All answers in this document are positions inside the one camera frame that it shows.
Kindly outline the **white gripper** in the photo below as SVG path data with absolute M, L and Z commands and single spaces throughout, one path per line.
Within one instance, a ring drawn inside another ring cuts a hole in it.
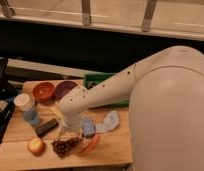
M 82 116 L 80 113 L 65 115 L 60 114 L 58 136 L 62 137 L 66 133 L 80 135 L 82 128 Z

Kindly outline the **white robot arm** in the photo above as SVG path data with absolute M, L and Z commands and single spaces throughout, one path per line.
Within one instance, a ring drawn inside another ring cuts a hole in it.
M 134 171 L 204 171 L 204 55 L 173 46 L 80 96 L 63 97 L 67 117 L 128 99 Z

